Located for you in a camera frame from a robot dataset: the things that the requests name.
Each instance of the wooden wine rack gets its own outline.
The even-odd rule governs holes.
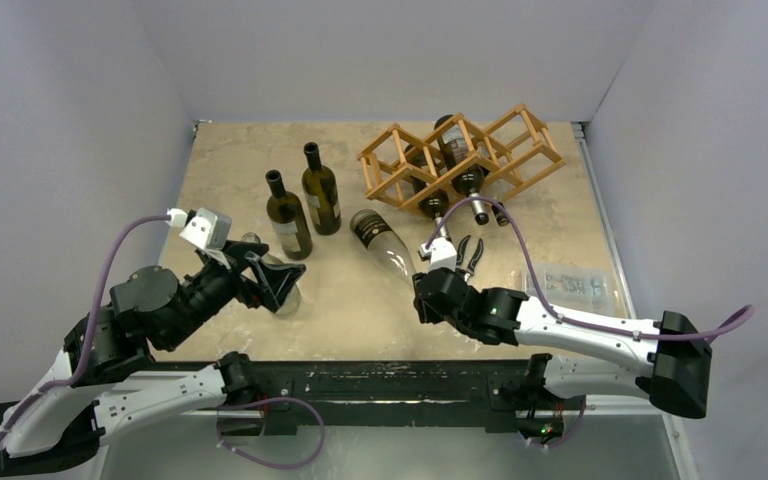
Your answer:
[[[523,121],[523,133],[508,143],[497,140],[493,134],[517,116]],[[443,156],[434,145],[443,133],[455,125],[461,129],[466,139],[469,154],[455,168],[443,172],[446,168]],[[398,158],[391,161],[379,160],[375,150],[390,138],[395,142]],[[479,142],[486,146],[489,155],[476,148]],[[530,142],[526,144],[528,150],[514,158],[513,150],[526,142]],[[405,144],[413,147],[407,155],[403,151]],[[423,152],[425,164],[422,166],[412,165],[407,161],[407,158],[413,158],[417,154],[415,149]],[[517,168],[540,154],[551,160],[551,164],[528,178],[522,178]],[[367,145],[357,158],[363,168],[367,199],[379,200],[401,211],[417,214],[420,213],[419,203],[439,189],[445,190],[454,198],[462,197],[452,188],[452,180],[473,165],[480,165],[489,171],[484,180],[485,186],[497,181],[510,184],[511,188],[502,196],[502,201],[510,200],[564,165],[563,158],[549,136],[546,123],[534,116],[523,104],[515,106],[484,129],[457,113],[425,138],[416,137],[394,123]],[[409,177],[422,180],[426,187],[414,195],[405,195],[402,182],[409,180]],[[395,190],[395,196],[389,193],[391,189]]]

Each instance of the clear glass bottle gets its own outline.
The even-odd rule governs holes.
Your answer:
[[[257,236],[257,234],[254,232],[249,232],[243,235],[241,240],[249,243],[263,243],[260,241],[260,237]],[[269,252],[266,252],[261,258],[263,259],[263,263],[268,263],[270,265],[284,265],[284,262],[281,261],[280,258],[272,255]],[[279,317],[290,315],[299,309],[299,305],[301,305],[301,303],[302,294],[299,292],[299,287],[298,285],[293,285],[293,289],[290,290],[290,293],[287,294],[286,300],[284,300],[284,305],[281,305],[281,308],[275,312],[275,315],[278,315]]]
[[[357,212],[349,222],[349,227],[381,268],[413,290],[416,269],[410,251],[378,212],[369,208]]]

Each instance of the wine bottle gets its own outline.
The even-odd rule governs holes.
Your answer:
[[[405,147],[405,153],[408,153],[410,149],[410,146]],[[425,156],[422,152],[418,152],[416,155],[410,157],[408,163],[421,168],[422,164],[425,163]],[[413,187],[414,194],[421,192],[427,186],[425,182],[414,177],[410,177],[410,184]],[[442,189],[437,190],[419,202],[419,211],[426,217],[434,220],[435,225],[440,225],[440,222],[443,221],[443,215],[445,215],[448,210],[449,195]],[[452,241],[452,237],[449,236],[449,228],[446,225],[443,225],[443,227],[440,228],[438,236]]]
[[[434,128],[438,128],[450,117],[451,115],[440,117],[434,124]],[[458,125],[453,125],[443,132],[443,135],[437,140],[437,144],[440,147],[440,153],[443,154],[443,162],[449,170],[455,168],[457,164],[466,160],[466,157],[469,156],[466,139],[461,132],[461,127]],[[484,172],[481,171],[481,167],[478,165],[469,167],[452,180],[452,186],[455,187],[455,191],[465,197],[479,196],[483,184]],[[472,213],[475,215],[476,223],[486,225],[490,221],[490,215],[487,214],[483,202],[473,200],[470,202],[470,206],[472,207]]]
[[[413,267],[405,243],[375,210],[363,209],[349,222],[355,237],[384,270],[405,282],[413,290]]]
[[[284,189],[281,172],[266,172],[266,183],[272,196],[266,202],[266,213],[272,222],[272,229],[281,242],[281,249],[293,260],[307,258],[313,250],[313,240],[304,218],[302,202],[292,192]]]
[[[254,232],[246,233],[241,240],[249,243],[262,243],[260,237]],[[263,263],[268,263],[270,265],[284,265],[284,262],[282,262],[280,258],[269,252],[264,253],[260,258],[263,259]],[[277,312],[275,312],[275,315],[278,315],[279,317],[290,315],[299,309],[301,303],[302,294],[299,293],[299,287],[298,285],[293,285],[293,289],[287,294],[284,304],[281,305],[281,308],[279,308]]]
[[[313,228],[320,235],[331,235],[340,229],[340,202],[337,199],[337,179],[330,168],[322,165],[319,145],[304,146],[307,170],[302,174],[302,189],[307,198],[308,213]]]
[[[478,153],[484,155],[486,158],[490,158],[490,151],[487,150],[487,146],[484,145],[484,142],[479,141],[478,143],[476,143],[475,149],[478,150]],[[487,173],[489,172],[489,170],[485,170],[483,168],[482,170],[484,170],[484,175],[487,175]],[[492,198],[493,200],[496,200],[497,202],[499,202],[499,205],[504,207],[505,204],[502,203],[501,192],[500,192],[502,187],[499,184],[500,182],[497,180],[496,182],[493,183],[493,185],[484,187],[484,193],[489,195],[490,198]],[[499,208],[496,205],[491,205],[490,208],[491,210],[493,210],[493,216],[496,218],[496,225],[500,227],[504,227],[511,223],[510,221],[508,221],[508,217],[506,217],[505,214],[502,213],[502,211],[499,210]]]

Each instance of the bottle neck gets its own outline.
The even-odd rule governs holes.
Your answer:
[[[287,190],[284,189],[284,181],[281,179],[281,172],[278,170],[266,172],[266,183],[269,184],[269,190],[272,191],[273,197],[281,198],[287,195]]]
[[[314,142],[305,144],[305,157],[307,157],[307,166],[311,170],[322,170],[322,160],[319,158],[319,145]]]
[[[240,239],[248,243],[260,243],[260,237],[254,232],[248,232]]]
[[[434,217],[434,226],[440,226],[440,224],[443,223],[443,216],[440,215],[439,217]],[[449,235],[449,227],[447,225],[443,225],[440,227],[440,231],[437,232],[437,237],[445,238],[448,241],[452,241],[451,235]]]

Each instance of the wine bottle in rack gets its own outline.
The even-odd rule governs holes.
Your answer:
[[[450,117],[451,115],[440,117],[434,124],[434,128],[440,127]],[[457,164],[466,160],[466,157],[469,156],[466,139],[461,132],[461,127],[458,125],[453,125],[443,132],[443,135],[437,140],[437,144],[440,147],[440,153],[443,154],[443,162],[449,170],[455,168]],[[455,191],[465,197],[479,196],[483,184],[484,172],[481,171],[481,167],[478,165],[467,168],[452,180],[452,186],[455,187]],[[470,207],[472,207],[476,223],[486,225],[490,221],[490,215],[487,214],[484,202],[473,200],[470,202]]]
[[[411,146],[405,147],[405,153],[407,154],[410,152],[412,148],[413,147]],[[408,163],[422,168],[422,165],[425,163],[425,156],[421,150],[414,149],[414,151],[417,153],[415,155],[412,154],[408,158]],[[428,185],[422,180],[414,177],[410,177],[410,184],[413,187],[414,194],[421,192]],[[447,194],[443,189],[437,190],[419,202],[419,211],[422,212],[422,214],[426,217],[434,220],[435,225],[440,225],[440,222],[443,220],[443,215],[445,215],[448,210],[449,194]],[[450,242],[452,241],[452,237],[449,235],[449,228],[446,225],[443,225],[443,227],[440,229],[438,236],[443,237]]]
[[[485,158],[490,158],[490,151],[487,150],[487,146],[484,145],[483,141],[479,141],[475,144],[475,149],[478,150],[478,153],[483,155]],[[505,206],[504,203],[502,203],[502,190],[503,187],[501,185],[502,182],[495,181],[492,185],[484,187],[484,194],[492,198],[493,200],[496,200],[499,202],[499,205]],[[508,217],[505,216],[504,213],[502,213],[501,210],[499,210],[496,205],[491,205],[490,208],[493,210],[493,216],[496,218],[496,225],[499,225],[500,227],[507,226],[511,222],[508,221]]]

